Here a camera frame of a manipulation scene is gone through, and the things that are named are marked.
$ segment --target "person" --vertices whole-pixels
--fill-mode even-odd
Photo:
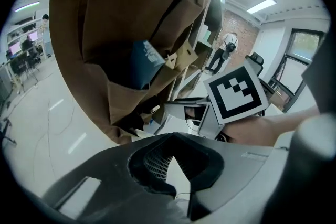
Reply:
[[[185,113],[192,118],[197,118],[194,108],[185,108]],[[274,146],[281,134],[294,131],[304,120],[317,115],[319,110],[317,106],[313,106],[296,113],[264,117],[249,116],[225,124],[222,133],[228,137],[227,142],[230,143]]]
[[[21,49],[22,50],[27,50],[27,49],[30,49],[32,46],[33,46],[32,39],[28,35],[27,38],[26,38],[26,40],[23,41],[23,43],[21,44]]]
[[[208,71],[211,71],[213,74],[217,74],[219,70],[221,69],[223,63],[225,60],[228,59],[230,53],[236,51],[238,48],[238,39],[237,39],[237,33],[226,33],[224,35],[223,43],[222,45],[216,50],[210,65],[206,67],[205,69]],[[219,59],[217,67],[212,70],[212,66],[215,64],[215,62]]]
[[[50,37],[50,29],[49,29],[49,16],[48,14],[45,14],[42,16],[43,24],[41,26],[43,31],[43,53],[45,55],[45,59],[47,57],[50,57],[54,51],[52,49],[51,45],[51,37]]]

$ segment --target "brown cloth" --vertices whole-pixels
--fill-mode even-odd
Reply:
[[[50,0],[56,60],[72,95],[109,138],[123,143],[115,124],[179,75],[163,68],[149,90],[125,87],[135,41],[149,40],[165,58],[209,0]]]

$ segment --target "window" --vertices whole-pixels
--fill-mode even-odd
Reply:
[[[282,61],[269,85],[275,90],[270,102],[287,112],[305,87],[302,73],[310,64],[323,32],[293,29]]]
[[[319,44],[321,34],[319,32],[294,31],[291,36],[291,45],[288,55],[310,63]]]

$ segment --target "computer monitor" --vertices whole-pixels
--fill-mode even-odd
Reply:
[[[37,31],[32,32],[31,34],[29,34],[29,37],[32,41],[38,40],[38,36],[37,36]]]
[[[20,42],[11,45],[9,49],[11,50],[12,54],[17,54],[19,51],[21,51]]]

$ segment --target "black and white fiducial marker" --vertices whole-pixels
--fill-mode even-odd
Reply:
[[[236,121],[268,107],[268,101],[248,61],[204,81],[219,124]]]

